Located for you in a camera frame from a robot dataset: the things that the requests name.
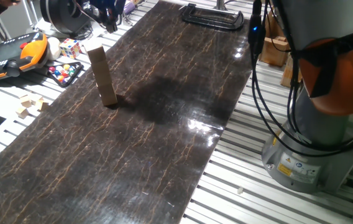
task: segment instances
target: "wooden box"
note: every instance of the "wooden box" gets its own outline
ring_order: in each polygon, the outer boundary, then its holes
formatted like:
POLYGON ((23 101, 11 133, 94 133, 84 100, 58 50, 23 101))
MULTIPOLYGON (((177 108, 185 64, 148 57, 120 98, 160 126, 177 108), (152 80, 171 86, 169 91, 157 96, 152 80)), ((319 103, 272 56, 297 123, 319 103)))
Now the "wooden box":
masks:
MULTIPOLYGON (((291 87, 291 78, 293 78, 293 58, 291 58, 291 55, 289 54, 287 59, 287 64, 284 69, 280 84, 285 87, 291 87)), ((302 79, 302 74, 300 70, 298 74, 298 82, 300 82, 301 79, 302 79)))
POLYGON ((272 39, 273 43, 280 50, 289 50, 290 46, 272 13, 267 16, 265 28, 266 36, 264 48, 262 49, 259 60, 270 65, 282 67, 287 61, 288 53, 277 50, 272 44, 272 39))

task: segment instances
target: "rubik's cube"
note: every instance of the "rubik's cube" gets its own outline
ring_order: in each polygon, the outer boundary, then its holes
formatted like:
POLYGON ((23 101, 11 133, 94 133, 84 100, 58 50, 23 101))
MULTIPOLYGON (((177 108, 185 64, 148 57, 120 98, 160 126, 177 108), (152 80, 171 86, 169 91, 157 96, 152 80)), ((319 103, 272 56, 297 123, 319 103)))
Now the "rubik's cube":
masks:
POLYGON ((77 40, 67 38, 59 47, 63 56, 72 59, 75 59, 81 53, 81 48, 77 40))

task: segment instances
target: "black cable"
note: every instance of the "black cable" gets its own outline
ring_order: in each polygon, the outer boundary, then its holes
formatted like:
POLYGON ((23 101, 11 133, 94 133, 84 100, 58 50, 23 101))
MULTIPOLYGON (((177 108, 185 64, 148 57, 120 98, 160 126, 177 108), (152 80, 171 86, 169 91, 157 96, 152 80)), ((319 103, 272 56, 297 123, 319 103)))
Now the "black cable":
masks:
POLYGON ((295 103, 296 103, 296 98, 298 96, 298 76, 300 73, 300 68, 298 66, 298 59, 293 59, 293 77, 291 81, 291 87, 294 89, 294 97, 293 97, 293 104, 291 106, 291 116, 293 117, 293 124, 295 126, 296 132, 300 133, 300 129, 296 123, 296 116, 295 116, 295 103))
POLYGON ((229 1, 226 1, 226 2, 224 3, 224 5, 226 5, 227 3, 230 3, 230 2, 239 2, 239 1, 236 1, 236 0, 229 0, 229 1))
MULTIPOLYGON (((270 25, 270 19, 269 19, 269 18, 268 18, 268 25, 269 25, 269 32, 272 33, 272 28, 270 28, 271 25, 270 25)), ((274 47, 276 50, 278 50, 278 51, 280 51, 280 52, 291 52, 291 50, 280 50, 279 48, 276 47, 275 42, 273 41, 273 38, 271 38, 270 40, 272 41, 272 45, 273 45, 273 47, 274 47)))
MULTIPOLYGON (((267 10, 267 5, 269 3, 269 0, 266 0, 266 3, 265 3, 265 11, 267 10)), ((264 29, 265 26, 264 26, 264 23, 265 23, 265 20, 266 20, 266 14, 264 14, 264 20, 263 20, 263 23, 262 23, 262 28, 264 29)), ((254 77, 254 74, 255 74, 255 79, 253 79, 253 82, 255 83, 256 87, 257 87, 257 91, 258 91, 258 95, 259 95, 259 98, 264 106, 264 108, 266 109, 267 113, 269 114, 269 116, 271 117, 271 119, 275 122, 275 124, 280 128, 281 131, 283 131, 289 138, 291 138, 292 140, 294 140, 295 142, 297 142, 298 144, 301 144, 302 146, 304 147, 307 147, 307 148, 310 148, 310 149, 314 149, 314 150, 317 150, 317 151, 337 151, 336 153, 341 153, 343 151, 346 151, 346 150, 350 150, 350 149, 353 149, 353 142, 348 142, 349 144, 346 144, 346 142, 344 142, 343 144, 338 144, 337 146, 319 146, 319 145, 315 145, 315 144, 307 144, 307 143, 303 143, 301 142, 299 139, 296 139, 294 136, 292 136, 288 131, 286 131, 283 126, 276 120, 276 118, 273 116, 272 112, 269 110, 268 106, 266 105, 266 102, 260 92, 260 89, 259 89, 259 84, 258 84, 258 80, 256 79, 256 71, 255 71, 255 67, 256 67, 256 59, 257 59, 257 55, 254 54, 254 52, 256 52, 256 50, 254 50, 253 48, 251 48, 251 53, 253 54, 252 55, 252 59, 254 59, 255 63, 253 62, 253 77, 254 77)), ((297 74, 297 70, 293 71, 295 72, 295 77, 298 77, 298 74, 297 74)))
MULTIPOLYGON (((256 72, 256 66, 257 66, 257 60, 255 59, 254 57, 254 53, 253 53, 253 50, 252 48, 250 48, 251 50, 251 62, 252 62, 252 81, 255 82, 256 84, 258 84, 258 79, 257 79, 257 72, 256 72)), ((266 127, 268 127, 269 131, 272 133, 272 135, 280 142, 280 144, 282 144, 284 147, 286 147, 288 150, 290 150, 291 152, 294 152, 294 153, 297 153, 299 155, 302 155, 302 156, 308 156, 308 157, 326 157, 326 156, 333 156, 333 155, 336 155, 336 154, 340 154, 342 152, 346 152, 348 150, 351 150, 351 149, 342 149, 342 150, 338 150, 338 151, 334 151, 334 152, 330 152, 330 153, 327 153, 327 154, 321 154, 321 155, 312 155, 312 154, 307 154, 307 153, 303 153, 303 152, 300 152, 300 151, 296 151, 294 150, 293 148, 291 148, 290 146, 288 146, 285 142, 283 142, 279 137, 278 135, 275 133, 275 131, 272 129, 272 127, 270 127, 270 125, 268 124, 268 121, 267 119, 265 118, 264 114, 262 113, 262 110, 260 109, 260 106, 259 106, 259 103, 257 101, 257 98, 256 98, 256 94, 255 94, 255 85, 252 85, 252 95, 254 97, 254 103, 258 109, 258 112, 262 118, 262 120, 264 121, 266 127)), ((260 90, 259 90, 259 86, 257 86, 257 91, 260 95, 260 90)))

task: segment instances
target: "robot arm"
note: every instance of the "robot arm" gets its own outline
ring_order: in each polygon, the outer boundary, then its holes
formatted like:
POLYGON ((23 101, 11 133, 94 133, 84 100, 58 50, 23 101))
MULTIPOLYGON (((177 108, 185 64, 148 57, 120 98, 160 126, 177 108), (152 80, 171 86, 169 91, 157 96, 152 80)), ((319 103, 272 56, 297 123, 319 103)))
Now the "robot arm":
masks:
POLYGON ((273 0, 315 107, 353 114, 353 1, 273 0))
POLYGON ((116 22, 124 10, 126 0, 73 0, 73 2, 83 14, 112 33, 117 31, 116 22))

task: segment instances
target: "small wooden cube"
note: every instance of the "small wooden cube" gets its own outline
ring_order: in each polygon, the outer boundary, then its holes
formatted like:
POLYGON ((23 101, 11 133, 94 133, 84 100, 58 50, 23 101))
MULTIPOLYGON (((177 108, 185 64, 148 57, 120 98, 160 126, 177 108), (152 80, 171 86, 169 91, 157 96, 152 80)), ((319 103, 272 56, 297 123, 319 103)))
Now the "small wooden cube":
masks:
POLYGON ((32 95, 31 100, 32 100, 32 104, 35 105, 40 100, 44 101, 44 98, 40 95, 34 94, 32 95))
POLYGON ((24 106, 26 108, 29 108, 32 106, 32 102, 30 101, 30 98, 28 95, 22 96, 22 97, 20 97, 20 99, 21 99, 22 106, 24 106))
POLYGON ((16 114, 18 117, 25 119, 27 117, 27 115, 29 115, 29 112, 27 111, 26 107, 21 106, 20 108, 18 108, 16 110, 16 114))
POLYGON ((46 110, 49 107, 49 103, 45 102, 44 100, 39 100, 36 102, 35 106, 40 110, 46 110))

